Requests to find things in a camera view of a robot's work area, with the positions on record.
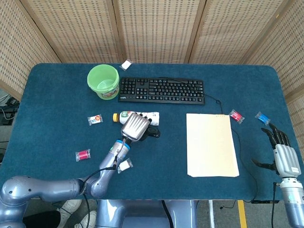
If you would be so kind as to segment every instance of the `small packet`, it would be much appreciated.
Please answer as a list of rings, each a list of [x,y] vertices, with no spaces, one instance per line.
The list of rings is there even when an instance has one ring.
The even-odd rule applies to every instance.
[[[241,124],[243,120],[245,119],[240,113],[238,113],[236,110],[232,109],[232,111],[229,113],[229,115],[238,122],[238,124]]]
[[[76,154],[76,162],[84,159],[89,159],[91,158],[91,149],[76,152],[75,154]]]
[[[119,67],[120,67],[121,69],[123,69],[124,71],[126,71],[126,69],[128,69],[129,66],[131,66],[132,63],[133,63],[133,62],[132,62],[131,60],[127,59],[127,60],[126,60],[123,64],[121,64]]]
[[[87,120],[89,122],[89,126],[91,126],[92,124],[97,124],[97,123],[103,122],[103,118],[102,118],[101,114],[88,117]]]
[[[258,112],[256,114],[256,118],[259,119],[260,121],[262,121],[265,125],[269,124],[270,119],[265,116],[264,114],[262,114],[261,112]]]
[[[123,161],[122,163],[119,164],[118,168],[117,168],[117,172],[121,173],[124,170],[127,170],[128,168],[132,168],[133,164],[131,162],[131,159],[128,158],[127,160]]]

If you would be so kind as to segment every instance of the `white candy wrapper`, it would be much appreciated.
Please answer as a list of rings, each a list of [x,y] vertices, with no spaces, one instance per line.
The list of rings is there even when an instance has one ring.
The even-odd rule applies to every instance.
[[[119,67],[120,67],[121,69],[123,69],[124,71],[126,71],[126,69],[128,69],[129,66],[131,66],[132,63],[133,63],[133,62],[132,62],[131,60],[127,59],[127,60],[126,60],[123,64],[121,64]]]
[[[127,170],[128,168],[132,168],[133,164],[131,162],[131,159],[128,158],[127,160],[123,161],[122,163],[119,164],[118,168],[117,168],[117,172],[121,173],[124,170]]]
[[[89,126],[91,126],[92,124],[98,124],[98,123],[103,122],[103,118],[102,118],[101,114],[88,117],[87,120],[89,122]]]

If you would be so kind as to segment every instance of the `green bucket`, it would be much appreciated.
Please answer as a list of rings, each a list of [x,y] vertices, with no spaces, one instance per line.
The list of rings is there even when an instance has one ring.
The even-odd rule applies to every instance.
[[[110,65],[97,65],[87,75],[87,84],[101,99],[110,100],[119,92],[119,75]]]

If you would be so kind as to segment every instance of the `yellow floor tape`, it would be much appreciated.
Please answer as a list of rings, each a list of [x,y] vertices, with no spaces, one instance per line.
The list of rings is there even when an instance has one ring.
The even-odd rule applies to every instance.
[[[237,205],[238,205],[239,222],[241,224],[241,228],[247,228],[244,201],[238,200]]]

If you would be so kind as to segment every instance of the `robot finger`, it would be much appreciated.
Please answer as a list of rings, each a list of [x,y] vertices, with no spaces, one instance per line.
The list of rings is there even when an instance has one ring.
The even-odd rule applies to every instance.
[[[270,130],[268,130],[266,128],[261,128],[261,130],[268,135],[268,138],[269,138],[270,144],[272,146],[272,149],[275,149],[278,142],[277,142],[276,138],[274,137],[274,135],[271,133]]]
[[[280,137],[281,137],[281,139],[282,139],[282,141],[283,141],[283,144],[287,146],[287,142],[286,142],[286,140],[285,140],[285,137],[284,137],[283,132],[279,131],[279,134],[280,134]]]
[[[290,142],[289,142],[289,138],[288,138],[288,136],[284,133],[284,132],[282,132],[282,131],[280,131],[280,133],[282,133],[282,135],[283,135],[283,139],[284,139],[284,143],[285,143],[285,145],[286,146],[290,146]]]
[[[279,130],[276,128],[276,126],[274,126],[272,123],[269,124],[269,127],[271,128],[275,139],[277,141],[278,144],[283,144],[283,139],[281,138],[281,135],[279,133]]]

